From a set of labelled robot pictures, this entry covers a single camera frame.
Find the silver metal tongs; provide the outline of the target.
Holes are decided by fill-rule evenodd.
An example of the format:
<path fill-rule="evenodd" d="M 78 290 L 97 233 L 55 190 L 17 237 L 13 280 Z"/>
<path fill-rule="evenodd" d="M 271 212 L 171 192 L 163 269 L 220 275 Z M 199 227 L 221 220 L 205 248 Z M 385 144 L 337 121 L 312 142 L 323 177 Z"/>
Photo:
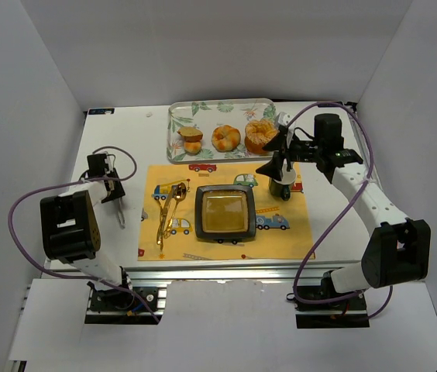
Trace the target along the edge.
<path fill-rule="evenodd" d="M 124 216 L 124 212 L 122 210 L 122 198 L 117 198 L 116 200 L 114 200 L 113 203 L 115 206 L 115 212 L 116 212 L 116 217 L 118 220 L 119 227 L 121 229 L 124 229 L 126 227 L 126 219 Z"/>

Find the sliced brown bread loaf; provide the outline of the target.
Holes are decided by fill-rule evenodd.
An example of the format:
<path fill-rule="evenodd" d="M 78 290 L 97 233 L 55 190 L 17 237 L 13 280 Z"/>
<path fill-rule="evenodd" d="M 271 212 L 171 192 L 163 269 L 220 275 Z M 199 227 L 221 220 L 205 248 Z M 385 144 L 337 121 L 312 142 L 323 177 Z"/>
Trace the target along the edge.
<path fill-rule="evenodd" d="M 200 142 L 203 138 L 202 131 L 192 126 L 183 126 L 179 128 L 177 133 L 182 137 L 184 142 L 189 143 Z"/>

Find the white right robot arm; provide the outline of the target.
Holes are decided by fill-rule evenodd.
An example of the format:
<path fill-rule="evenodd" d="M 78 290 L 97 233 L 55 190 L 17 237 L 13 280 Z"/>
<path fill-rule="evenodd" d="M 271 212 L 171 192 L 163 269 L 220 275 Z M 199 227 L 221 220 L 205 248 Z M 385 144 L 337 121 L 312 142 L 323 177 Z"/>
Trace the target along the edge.
<path fill-rule="evenodd" d="M 431 229 L 423 220 L 408 217 L 373 183 L 370 167 L 344 146 L 342 120 L 333 113 L 314 117 L 314 134 L 299 139 L 288 126 L 288 115 L 274 122 L 277 135 L 265 145 L 271 161 L 258 174 L 279 182 L 294 163 L 313 163 L 348 200 L 370 240 L 361 261 L 326 273 L 319 293 L 306 303 L 325 304 L 359 295 L 369 288 L 420 281 L 428 274 Z"/>

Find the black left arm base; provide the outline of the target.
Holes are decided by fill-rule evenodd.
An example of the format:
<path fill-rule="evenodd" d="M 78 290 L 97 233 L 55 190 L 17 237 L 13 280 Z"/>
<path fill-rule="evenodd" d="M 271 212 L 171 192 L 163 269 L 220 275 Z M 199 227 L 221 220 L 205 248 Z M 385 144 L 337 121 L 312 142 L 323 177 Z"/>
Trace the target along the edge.
<path fill-rule="evenodd" d="M 158 287 L 134 287 L 142 298 L 115 289 L 98 290 L 88 282 L 90 295 L 84 323 L 87 325 L 156 325 L 161 320 Z"/>

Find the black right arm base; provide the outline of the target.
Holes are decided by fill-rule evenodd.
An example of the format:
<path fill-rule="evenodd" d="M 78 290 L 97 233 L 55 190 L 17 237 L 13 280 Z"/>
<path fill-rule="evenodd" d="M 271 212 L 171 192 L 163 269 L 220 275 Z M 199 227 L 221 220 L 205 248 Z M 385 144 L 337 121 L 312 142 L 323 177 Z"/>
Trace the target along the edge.
<path fill-rule="evenodd" d="M 335 291 L 330 271 L 324 273 L 320 284 L 297 286 L 296 294 L 305 300 L 320 301 L 341 297 Z M 363 295 L 324 304 L 300 302 L 294 293 L 288 293 L 286 300 L 294 304 L 298 329 L 363 329 L 370 327 L 366 318 L 366 300 Z"/>

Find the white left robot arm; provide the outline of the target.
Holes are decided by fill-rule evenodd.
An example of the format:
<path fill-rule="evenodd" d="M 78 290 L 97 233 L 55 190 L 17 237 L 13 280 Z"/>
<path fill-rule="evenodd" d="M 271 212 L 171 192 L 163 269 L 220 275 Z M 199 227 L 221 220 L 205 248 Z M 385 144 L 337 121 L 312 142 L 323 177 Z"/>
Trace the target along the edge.
<path fill-rule="evenodd" d="M 89 277 L 127 288 L 125 270 L 101 251 L 102 238 L 95 216 L 96 205 L 113 203 L 119 226 L 124 228 L 122 198 L 126 193 L 118 180 L 111 154 L 94 153 L 87 161 L 88 170 L 80 184 L 40 201 L 43 249 L 51 260 L 76 267 Z"/>

